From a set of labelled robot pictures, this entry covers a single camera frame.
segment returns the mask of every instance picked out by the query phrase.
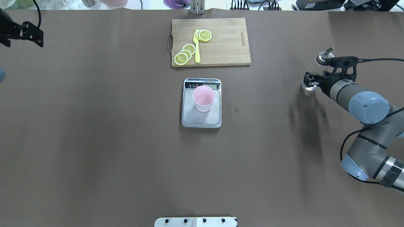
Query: yellow knife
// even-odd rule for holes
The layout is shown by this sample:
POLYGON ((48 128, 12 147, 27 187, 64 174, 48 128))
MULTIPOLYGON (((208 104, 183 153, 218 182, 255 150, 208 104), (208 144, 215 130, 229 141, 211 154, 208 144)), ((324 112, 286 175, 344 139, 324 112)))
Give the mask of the yellow knife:
POLYGON ((195 63, 201 62, 201 56, 199 54, 199 39, 196 37, 198 34, 199 29, 197 29, 194 33, 194 43, 195 43, 195 63))

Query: lemon slice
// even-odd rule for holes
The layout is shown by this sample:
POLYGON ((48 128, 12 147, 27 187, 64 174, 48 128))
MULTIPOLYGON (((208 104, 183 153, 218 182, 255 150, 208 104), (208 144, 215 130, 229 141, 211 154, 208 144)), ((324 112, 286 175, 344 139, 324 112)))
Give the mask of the lemon slice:
POLYGON ((199 30, 197 38, 201 41, 207 42, 211 40, 212 33, 208 30, 199 30))
POLYGON ((189 61, 188 55, 185 53, 178 53, 174 56, 174 63, 177 65, 185 65, 189 61))
POLYGON ((185 50, 181 50, 180 53, 185 53, 188 56, 188 61, 191 60, 191 57, 192 57, 191 51, 185 49, 185 50))
POLYGON ((183 50, 189 50, 189 51, 191 52, 191 54, 195 54, 195 46, 194 46, 193 44, 190 44, 190 43, 185 44, 185 45, 182 47, 182 49, 183 49, 183 50))

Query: plastic cup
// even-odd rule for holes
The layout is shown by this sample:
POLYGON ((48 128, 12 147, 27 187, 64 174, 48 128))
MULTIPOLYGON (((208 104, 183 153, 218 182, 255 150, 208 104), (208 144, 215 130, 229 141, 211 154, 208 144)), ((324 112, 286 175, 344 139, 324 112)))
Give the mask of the plastic cup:
POLYGON ((196 109, 206 112, 212 107, 212 103, 215 100, 215 92, 211 87, 202 85, 194 90, 192 99, 194 100, 196 109))

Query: white label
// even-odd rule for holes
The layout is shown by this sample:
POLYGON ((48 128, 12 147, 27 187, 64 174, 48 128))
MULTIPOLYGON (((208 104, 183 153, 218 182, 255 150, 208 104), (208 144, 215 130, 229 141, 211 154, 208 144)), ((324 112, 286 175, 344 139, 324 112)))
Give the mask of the white label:
POLYGON ((304 8, 314 8, 315 5, 316 5, 316 3, 309 3, 309 4, 306 4, 306 6, 304 8))

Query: knife handle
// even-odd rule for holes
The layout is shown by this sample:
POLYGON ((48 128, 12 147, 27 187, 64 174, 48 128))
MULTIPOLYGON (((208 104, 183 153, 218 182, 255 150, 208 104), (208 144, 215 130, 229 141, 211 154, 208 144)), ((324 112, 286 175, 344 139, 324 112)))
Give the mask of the knife handle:
POLYGON ((199 54, 199 41, 195 43, 195 63, 201 62, 201 56, 199 54))

